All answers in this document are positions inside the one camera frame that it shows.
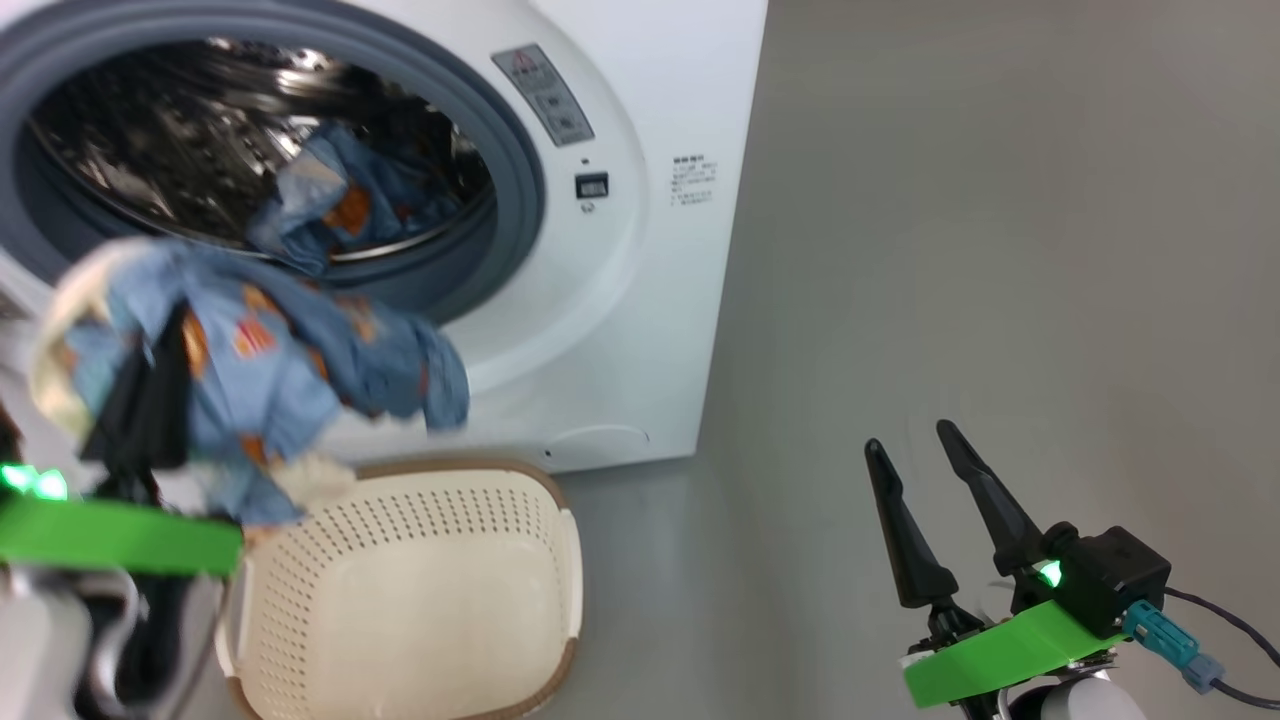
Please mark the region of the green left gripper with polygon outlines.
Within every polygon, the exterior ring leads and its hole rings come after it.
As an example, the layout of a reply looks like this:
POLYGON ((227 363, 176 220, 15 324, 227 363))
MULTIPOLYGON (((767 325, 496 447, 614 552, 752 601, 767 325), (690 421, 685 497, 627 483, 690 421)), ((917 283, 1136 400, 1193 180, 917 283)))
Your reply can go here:
MULTIPOLYGON (((120 365, 79 459, 104 466, 173 470, 187 462, 192 373, 184 340, 189 313, 179 300, 155 343, 120 365)), ((0 562, 69 571, 228 577, 242 534, 232 525, 163 509, 72 495, 60 471, 0 464, 0 562)))

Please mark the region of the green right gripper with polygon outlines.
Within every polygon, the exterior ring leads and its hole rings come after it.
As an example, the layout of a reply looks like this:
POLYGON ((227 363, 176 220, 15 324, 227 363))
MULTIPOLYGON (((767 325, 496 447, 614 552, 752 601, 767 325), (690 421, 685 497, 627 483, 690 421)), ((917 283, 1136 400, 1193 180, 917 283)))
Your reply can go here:
MULTIPOLYGON (((974 450, 955 421, 940 419, 936 432, 946 457, 969 488, 995 547, 1001 577, 1044 561, 1043 534, 974 450)), ((865 462, 899 602, 905 609, 950 603, 954 574, 938 564, 906 501, 900 475, 877 438, 865 442, 865 462)), ((957 705, 1006 689, 1098 653, 1119 642, 1126 594, 1079 577, 1028 578, 1043 591, 1043 603, 995 625, 952 635, 947 644, 916 650, 904 660, 902 679, 918 708, 957 705)))

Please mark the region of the blue garment with cream lining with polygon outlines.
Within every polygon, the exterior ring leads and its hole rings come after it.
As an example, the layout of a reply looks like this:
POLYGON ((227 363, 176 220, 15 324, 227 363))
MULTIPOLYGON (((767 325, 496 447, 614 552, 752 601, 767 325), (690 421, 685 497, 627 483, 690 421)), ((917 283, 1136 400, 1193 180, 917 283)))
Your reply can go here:
POLYGON ((204 503, 243 527, 298 521, 353 480, 315 446, 344 411, 463 427, 465 364, 424 318, 314 287, 264 263, 177 240, 119 238, 54 287, 35 333, 29 396, 83 442, 133 350, 179 305, 192 387, 178 400, 204 503))

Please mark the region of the steel washer drum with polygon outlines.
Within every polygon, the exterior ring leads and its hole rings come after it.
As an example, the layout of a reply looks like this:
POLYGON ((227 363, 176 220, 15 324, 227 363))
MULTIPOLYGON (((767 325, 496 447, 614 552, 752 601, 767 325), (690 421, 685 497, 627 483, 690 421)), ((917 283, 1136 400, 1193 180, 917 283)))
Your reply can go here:
POLYGON ((420 152, 462 204, 430 234, 342 254, 330 266, 439 242, 486 211, 490 172, 444 111, 393 79, 310 47, 212 37, 124 53, 58 85, 28 126, 61 173, 116 215, 269 258, 246 242, 247 224, 276 170, 324 122, 383 152, 420 152))

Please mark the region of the white front-load washing machine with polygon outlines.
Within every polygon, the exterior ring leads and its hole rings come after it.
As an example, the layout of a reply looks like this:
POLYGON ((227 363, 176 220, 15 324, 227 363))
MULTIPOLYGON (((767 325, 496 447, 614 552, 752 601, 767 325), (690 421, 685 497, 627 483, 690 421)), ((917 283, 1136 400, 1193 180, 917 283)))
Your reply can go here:
MULTIPOLYGON (((468 373, 467 427, 438 436, 348 415, 324 448, 351 462, 494 454, 544 468, 557 436, 627 425, 649 434, 640 462, 691 455, 769 0, 346 1, 408 26, 493 82, 540 152, 547 200, 512 279, 436 322, 468 373), (529 44, 573 91, 593 141, 557 147, 492 60, 529 44), (692 154, 719 163, 716 196, 672 208, 672 161, 692 154), (575 176, 600 170, 611 196, 576 199, 575 176)), ((0 392, 20 415, 33 411, 32 345, 56 282, 20 279, 28 299, 0 286, 0 392)))

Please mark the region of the cream perforated laundry basket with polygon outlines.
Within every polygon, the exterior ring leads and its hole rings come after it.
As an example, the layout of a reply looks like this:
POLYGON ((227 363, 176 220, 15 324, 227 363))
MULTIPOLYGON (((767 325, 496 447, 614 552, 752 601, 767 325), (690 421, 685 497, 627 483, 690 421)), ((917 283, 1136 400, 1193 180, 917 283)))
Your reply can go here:
POLYGON ((584 596, 545 471, 387 462, 252 543, 212 647, 247 720, 522 720, 570 675, 584 596))

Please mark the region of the round white filter cover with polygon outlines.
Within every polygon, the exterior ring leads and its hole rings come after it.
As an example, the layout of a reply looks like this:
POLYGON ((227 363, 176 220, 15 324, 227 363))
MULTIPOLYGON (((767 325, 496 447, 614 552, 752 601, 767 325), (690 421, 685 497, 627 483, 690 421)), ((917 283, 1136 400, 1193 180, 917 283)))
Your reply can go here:
POLYGON ((636 427, 582 427, 550 439, 540 462, 549 471, 614 468, 645 460, 649 446, 649 434, 636 427))

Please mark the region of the small printed text label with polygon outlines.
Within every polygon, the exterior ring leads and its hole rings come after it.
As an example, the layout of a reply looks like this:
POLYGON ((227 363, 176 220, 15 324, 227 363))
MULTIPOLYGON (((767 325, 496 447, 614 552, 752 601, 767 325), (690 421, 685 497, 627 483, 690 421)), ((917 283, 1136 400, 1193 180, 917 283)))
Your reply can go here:
POLYGON ((669 173, 669 205, 690 208, 716 196, 719 163, 704 154, 676 156, 669 173))

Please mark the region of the grey warning sticker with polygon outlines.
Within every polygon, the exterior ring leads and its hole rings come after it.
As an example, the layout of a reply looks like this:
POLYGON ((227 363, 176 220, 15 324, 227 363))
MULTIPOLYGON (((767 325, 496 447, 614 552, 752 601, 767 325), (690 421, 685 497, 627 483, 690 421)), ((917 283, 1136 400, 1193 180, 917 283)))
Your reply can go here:
POLYGON ((524 97, 553 145, 564 147, 595 138, 581 104, 540 45, 499 51, 492 60, 524 97))

